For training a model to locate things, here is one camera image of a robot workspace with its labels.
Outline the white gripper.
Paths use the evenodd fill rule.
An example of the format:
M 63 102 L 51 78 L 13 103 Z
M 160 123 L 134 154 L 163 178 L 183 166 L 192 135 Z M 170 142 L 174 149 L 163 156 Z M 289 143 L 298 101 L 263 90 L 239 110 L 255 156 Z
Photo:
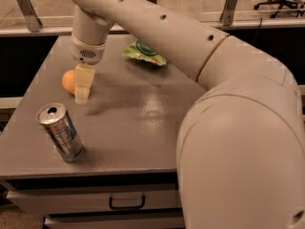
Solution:
M 86 104 L 90 95 L 95 69 L 92 65 L 99 63 L 103 57 L 106 44 L 89 45 L 71 36 L 71 55 L 77 62 L 74 71 L 74 96 L 79 105 Z

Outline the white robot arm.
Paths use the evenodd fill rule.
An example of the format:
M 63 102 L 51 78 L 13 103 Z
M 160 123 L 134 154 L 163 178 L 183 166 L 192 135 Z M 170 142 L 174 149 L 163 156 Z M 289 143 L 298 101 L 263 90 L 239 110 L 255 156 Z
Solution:
M 285 65 L 145 0 L 72 1 L 80 45 L 118 24 L 206 89 L 176 143 L 187 229 L 305 229 L 301 94 Z

